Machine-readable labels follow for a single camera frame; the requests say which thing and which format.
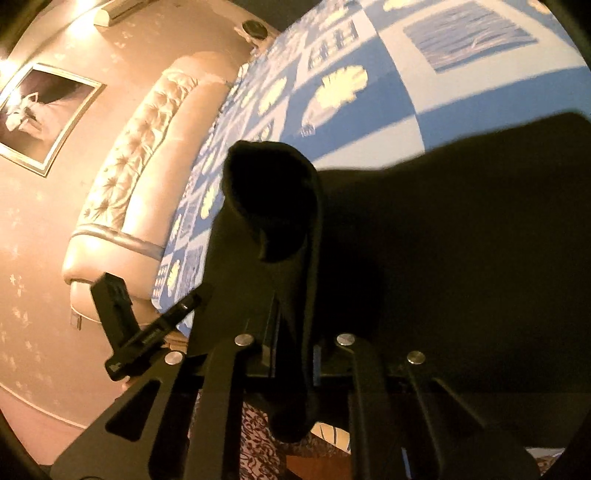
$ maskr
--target picture frame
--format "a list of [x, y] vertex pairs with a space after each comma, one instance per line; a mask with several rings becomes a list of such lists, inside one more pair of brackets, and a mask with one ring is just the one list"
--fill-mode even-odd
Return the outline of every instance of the picture frame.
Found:
[[66, 138], [104, 87], [56, 67], [27, 64], [0, 92], [0, 156], [47, 177]]

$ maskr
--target screw head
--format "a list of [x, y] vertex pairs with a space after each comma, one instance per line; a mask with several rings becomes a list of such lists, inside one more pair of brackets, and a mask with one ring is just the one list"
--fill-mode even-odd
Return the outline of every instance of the screw head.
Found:
[[255, 341], [255, 338], [250, 333], [241, 333], [234, 339], [234, 343], [238, 346], [249, 346]]
[[407, 355], [408, 363], [413, 365], [421, 365], [425, 363], [427, 357], [423, 352], [419, 352], [418, 350], [413, 350]]
[[176, 350], [174, 352], [169, 352], [164, 357], [164, 361], [169, 365], [177, 365], [183, 361], [183, 353]]
[[269, 36], [269, 32], [260, 22], [256, 20], [247, 20], [242, 23], [242, 29], [256, 40], [265, 40]]
[[352, 333], [341, 333], [337, 338], [336, 342], [342, 346], [349, 346], [355, 343], [355, 335]]

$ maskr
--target black cloth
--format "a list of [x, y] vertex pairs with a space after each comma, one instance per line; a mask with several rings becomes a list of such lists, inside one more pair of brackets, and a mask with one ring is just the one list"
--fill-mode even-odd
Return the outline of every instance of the black cloth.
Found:
[[205, 265], [217, 293], [190, 348], [259, 335], [275, 293], [297, 368], [266, 398], [272, 427], [295, 404], [297, 435], [327, 420], [311, 345], [352, 332], [388, 364], [420, 350], [457, 390], [498, 394], [488, 407], [522, 441], [567, 442], [591, 404], [590, 151], [570, 113], [375, 171], [317, 173], [287, 145], [238, 142]]

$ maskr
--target blue and white bedspread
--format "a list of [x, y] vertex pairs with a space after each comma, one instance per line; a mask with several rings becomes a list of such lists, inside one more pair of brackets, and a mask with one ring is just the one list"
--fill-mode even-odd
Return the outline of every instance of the blue and white bedspread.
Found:
[[325, 0], [241, 68], [174, 216], [154, 305], [201, 282], [239, 139], [285, 142], [317, 168], [379, 168], [564, 111], [591, 117], [591, 72], [537, 0]]

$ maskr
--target beige wallpaper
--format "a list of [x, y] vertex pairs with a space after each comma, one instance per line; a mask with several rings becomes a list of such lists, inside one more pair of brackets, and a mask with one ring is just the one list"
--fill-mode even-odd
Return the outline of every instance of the beige wallpaper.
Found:
[[232, 30], [243, 12], [222, 0], [159, 0], [108, 29], [92, 25], [92, 12], [66, 26], [76, 9], [96, 4], [61, 2], [0, 66], [6, 80], [32, 56], [106, 85], [47, 178], [0, 157], [0, 385], [82, 427], [121, 392], [103, 370], [111, 350], [100, 325], [86, 322], [78, 331], [70, 324], [69, 288], [60, 274], [94, 176], [174, 59], [202, 50], [247, 58], [250, 51]]

